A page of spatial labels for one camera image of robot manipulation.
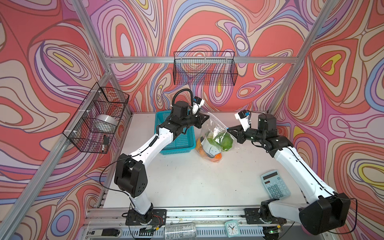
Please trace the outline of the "teal plastic basket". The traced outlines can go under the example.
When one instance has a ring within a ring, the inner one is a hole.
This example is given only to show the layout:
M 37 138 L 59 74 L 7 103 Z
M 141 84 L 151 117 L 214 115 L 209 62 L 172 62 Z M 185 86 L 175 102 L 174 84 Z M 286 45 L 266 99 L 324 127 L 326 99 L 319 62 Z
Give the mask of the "teal plastic basket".
M 162 124 L 170 113 L 170 110 L 156 112 L 154 127 L 155 134 L 157 133 L 157 126 Z M 188 129 L 184 128 L 183 132 L 186 132 L 186 134 L 184 135 L 181 133 L 173 142 L 165 146 L 160 153 L 162 155 L 173 155 L 189 153 L 192 151 L 196 147 L 194 127 L 189 127 Z

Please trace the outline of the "clear zip top bag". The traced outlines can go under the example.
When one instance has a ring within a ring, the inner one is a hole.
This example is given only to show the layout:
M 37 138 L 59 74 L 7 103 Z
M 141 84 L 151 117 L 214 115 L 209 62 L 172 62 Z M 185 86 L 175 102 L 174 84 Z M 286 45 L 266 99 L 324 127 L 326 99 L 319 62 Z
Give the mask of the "clear zip top bag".
M 200 135 L 196 138 L 195 150 L 201 158 L 218 163 L 223 155 L 239 150 L 240 144 L 228 133 L 222 121 L 212 113 L 207 115 L 209 119 L 203 123 Z

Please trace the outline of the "green lettuce leaf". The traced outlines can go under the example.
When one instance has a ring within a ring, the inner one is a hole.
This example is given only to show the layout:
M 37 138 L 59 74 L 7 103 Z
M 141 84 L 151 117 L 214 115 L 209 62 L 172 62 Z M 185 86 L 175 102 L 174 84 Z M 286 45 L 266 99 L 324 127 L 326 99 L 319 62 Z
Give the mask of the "green lettuce leaf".
M 216 135 L 209 133 L 208 142 L 218 148 L 221 152 L 228 152 L 233 147 L 233 137 L 227 132 L 220 132 Z

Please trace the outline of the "brown potato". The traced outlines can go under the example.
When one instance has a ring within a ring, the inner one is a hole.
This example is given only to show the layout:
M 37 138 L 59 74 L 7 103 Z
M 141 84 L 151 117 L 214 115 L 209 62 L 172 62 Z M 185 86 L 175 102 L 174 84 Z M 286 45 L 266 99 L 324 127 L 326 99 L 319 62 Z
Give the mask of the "brown potato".
M 203 149 L 203 146 L 202 146 L 202 143 L 201 143 L 201 139 L 197 139 L 195 149 L 198 152 L 198 154 L 200 154 L 200 156 L 202 158 L 207 157 L 207 154 L 206 154 L 206 152 Z

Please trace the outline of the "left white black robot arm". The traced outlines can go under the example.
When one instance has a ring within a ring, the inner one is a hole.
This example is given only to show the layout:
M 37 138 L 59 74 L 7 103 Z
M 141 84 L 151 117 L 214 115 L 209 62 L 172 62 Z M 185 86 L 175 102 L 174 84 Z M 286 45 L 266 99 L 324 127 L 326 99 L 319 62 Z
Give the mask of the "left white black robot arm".
M 190 127 L 202 127 L 209 119 L 201 113 L 204 103 L 199 97 L 193 97 L 191 105 L 184 101 L 173 102 L 170 115 L 157 126 L 155 134 L 136 151 L 119 156 L 114 183 L 129 196 L 132 207 L 129 214 L 133 214 L 139 224 L 147 225 L 154 218 L 153 204 L 145 192 L 148 185 L 146 168 L 179 135 L 185 134 Z

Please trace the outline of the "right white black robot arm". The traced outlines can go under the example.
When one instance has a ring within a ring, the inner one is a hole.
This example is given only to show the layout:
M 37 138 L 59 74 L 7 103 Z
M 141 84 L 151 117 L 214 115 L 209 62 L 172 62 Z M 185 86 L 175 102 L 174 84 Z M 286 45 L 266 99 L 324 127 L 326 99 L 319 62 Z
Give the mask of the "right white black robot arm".
M 263 201 L 260 220 L 271 222 L 281 218 L 301 224 L 310 234 L 319 235 L 345 225 L 351 199 L 337 193 L 326 184 L 300 157 L 292 142 L 280 136 L 277 120 L 271 114 L 259 114 L 258 127 L 251 126 L 251 113 L 243 110 L 235 114 L 240 125 L 227 129 L 239 144 L 259 143 L 291 175 L 306 198 L 306 204 L 287 204 L 276 196 Z

